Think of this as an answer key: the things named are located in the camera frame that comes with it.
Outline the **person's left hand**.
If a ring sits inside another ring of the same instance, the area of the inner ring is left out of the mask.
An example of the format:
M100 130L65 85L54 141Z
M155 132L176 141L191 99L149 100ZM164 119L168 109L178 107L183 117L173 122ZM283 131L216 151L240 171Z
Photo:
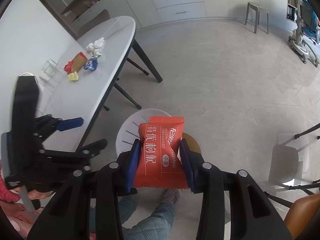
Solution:
M41 200L41 199L46 199L46 198L50 197L52 194L54 194L54 191L39 192L36 190L31 190L30 192L28 192L28 198L30 200Z

